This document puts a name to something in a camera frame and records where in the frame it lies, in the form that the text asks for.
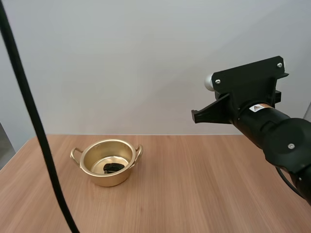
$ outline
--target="white cylinder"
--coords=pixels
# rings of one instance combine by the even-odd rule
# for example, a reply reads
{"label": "white cylinder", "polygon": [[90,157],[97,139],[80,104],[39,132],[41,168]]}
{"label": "white cylinder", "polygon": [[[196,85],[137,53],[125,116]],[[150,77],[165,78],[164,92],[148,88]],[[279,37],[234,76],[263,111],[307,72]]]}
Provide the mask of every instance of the white cylinder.
{"label": "white cylinder", "polygon": [[207,88],[209,91],[215,91],[213,87],[213,82],[212,82],[212,76],[213,74],[210,74],[206,77],[204,81],[204,86]]}

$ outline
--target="wooden table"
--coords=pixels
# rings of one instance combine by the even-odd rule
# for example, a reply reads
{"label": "wooden table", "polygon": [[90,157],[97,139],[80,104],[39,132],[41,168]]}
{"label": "wooden table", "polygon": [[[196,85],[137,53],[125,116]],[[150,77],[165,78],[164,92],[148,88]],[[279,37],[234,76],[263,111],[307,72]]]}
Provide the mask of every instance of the wooden table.
{"label": "wooden table", "polygon": [[[105,139],[142,144],[124,183],[95,186],[69,158]],[[311,207],[244,136],[48,137],[81,233],[309,233]],[[0,171],[0,232],[66,233],[37,139]]]}

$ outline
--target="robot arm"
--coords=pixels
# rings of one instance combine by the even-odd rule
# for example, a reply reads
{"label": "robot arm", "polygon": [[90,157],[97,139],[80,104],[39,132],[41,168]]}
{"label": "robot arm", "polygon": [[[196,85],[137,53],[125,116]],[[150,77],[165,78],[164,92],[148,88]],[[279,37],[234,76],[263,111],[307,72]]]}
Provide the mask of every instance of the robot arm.
{"label": "robot arm", "polygon": [[280,56],[213,73],[205,86],[215,91],[216,101],[193,110],[192,118],[233,124],[278,171],[290,174],[295,191],[311,205],[311,123],[275,109],[281,101],[276,82],[286,76]]}

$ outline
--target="pot handle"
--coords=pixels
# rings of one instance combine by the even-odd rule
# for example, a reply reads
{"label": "pot handle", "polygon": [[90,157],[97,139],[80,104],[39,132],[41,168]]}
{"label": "pot handle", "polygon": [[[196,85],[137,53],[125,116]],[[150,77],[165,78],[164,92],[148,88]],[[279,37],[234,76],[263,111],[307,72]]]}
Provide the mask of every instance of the pot handle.
{"label": "pot handle", "polygon": [[140,160],[140,158],[142,156],[143,151],[144,150],[143,150],[142,145],[139,145],[138,148],[136,149],[136,152],[138,152],[138,154],[136,155],[135,161],[134,161],[133,165],[130,168],[134,167],[139,162],[139,160]]}
{"label": "pot handle", "polygon": [[73,160],[77,163],[77,165],[78,165],[79,167],[81,167],[81,166],[80,166],[80,162],[73,156],[73,155],[74,155],[74,152],[75,152],[76,150],[79,151],[80,153],[83,152],[83,151],[80,150],[79,148],[73,148],[73,149],[71,150],[71,152],[70,152],[70,158],[73,159]]}

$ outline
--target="screw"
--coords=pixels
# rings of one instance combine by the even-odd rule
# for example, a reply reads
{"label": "screw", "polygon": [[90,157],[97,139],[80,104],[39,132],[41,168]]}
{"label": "screw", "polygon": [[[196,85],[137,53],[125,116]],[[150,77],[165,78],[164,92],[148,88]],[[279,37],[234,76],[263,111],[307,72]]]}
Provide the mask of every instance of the screw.
{"label": "screw", "polygon": [[295,148],[295,145],[293,143],[290,143],[290,144],[288,144],[288,148],[292,150]]}

